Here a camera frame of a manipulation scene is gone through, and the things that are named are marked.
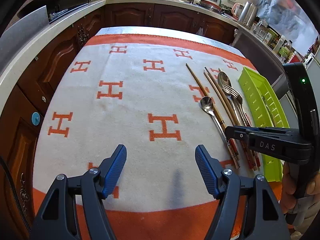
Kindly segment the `right hand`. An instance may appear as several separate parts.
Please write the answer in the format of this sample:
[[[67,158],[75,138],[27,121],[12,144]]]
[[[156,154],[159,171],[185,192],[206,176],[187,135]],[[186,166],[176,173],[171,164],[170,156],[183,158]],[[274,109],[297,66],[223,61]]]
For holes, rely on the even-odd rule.
[[[296,198],[293,196],[296,190],[296,185],[290,176],[290,169],[287,162],[283,167],[282,192],[280,199],[280,207],[283,213],[295,207]],[[310,206],[311,213],[319,211],[319,172],[310,180],[306,189],[306,194],[313,196],[313,201]]]

